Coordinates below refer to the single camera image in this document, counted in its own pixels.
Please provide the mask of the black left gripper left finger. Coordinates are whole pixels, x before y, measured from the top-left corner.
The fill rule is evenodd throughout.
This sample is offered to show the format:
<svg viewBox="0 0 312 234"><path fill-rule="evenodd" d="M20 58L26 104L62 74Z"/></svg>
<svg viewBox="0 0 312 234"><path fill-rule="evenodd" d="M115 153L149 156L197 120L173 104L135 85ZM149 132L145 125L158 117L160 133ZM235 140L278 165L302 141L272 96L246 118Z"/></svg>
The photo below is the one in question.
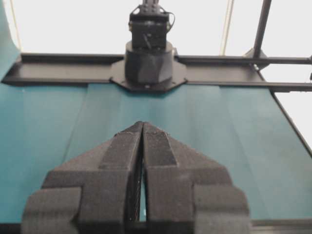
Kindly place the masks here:
<svg viewBox="0 0 312 234"><path fill-rule="evenodd" d="M122 234L137 220L143 123L50 170L29 196L23 234Z"/></svg>

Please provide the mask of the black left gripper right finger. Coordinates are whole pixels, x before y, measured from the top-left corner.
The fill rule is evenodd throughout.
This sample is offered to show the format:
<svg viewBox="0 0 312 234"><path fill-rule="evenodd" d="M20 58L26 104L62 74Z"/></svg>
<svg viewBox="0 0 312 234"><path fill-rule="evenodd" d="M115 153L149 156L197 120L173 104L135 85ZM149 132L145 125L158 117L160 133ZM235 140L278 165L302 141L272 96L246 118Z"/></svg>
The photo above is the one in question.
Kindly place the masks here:
<svg viewBox="0 0 312 234"><path fill-rule="evenodd" d="M146 122L142 130L151 234L248 234L244 192L228 169Z"/></svg>

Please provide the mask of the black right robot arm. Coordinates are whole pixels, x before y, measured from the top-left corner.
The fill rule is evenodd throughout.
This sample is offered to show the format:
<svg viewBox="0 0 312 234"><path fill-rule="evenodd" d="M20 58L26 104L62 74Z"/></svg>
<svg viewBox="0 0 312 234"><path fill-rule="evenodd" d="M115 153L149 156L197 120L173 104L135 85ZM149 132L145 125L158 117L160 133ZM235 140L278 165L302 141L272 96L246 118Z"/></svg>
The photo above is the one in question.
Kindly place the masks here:
<svg viewBox="0 0 312 234"><path fill-rule="evenodd" d="M169 89L175 77L173 23L156 0L129 15L124 77L131 88ZM140 130L147 231L151 234L248 234L249 206L227 168L166 132L143 123Z"/></svg>

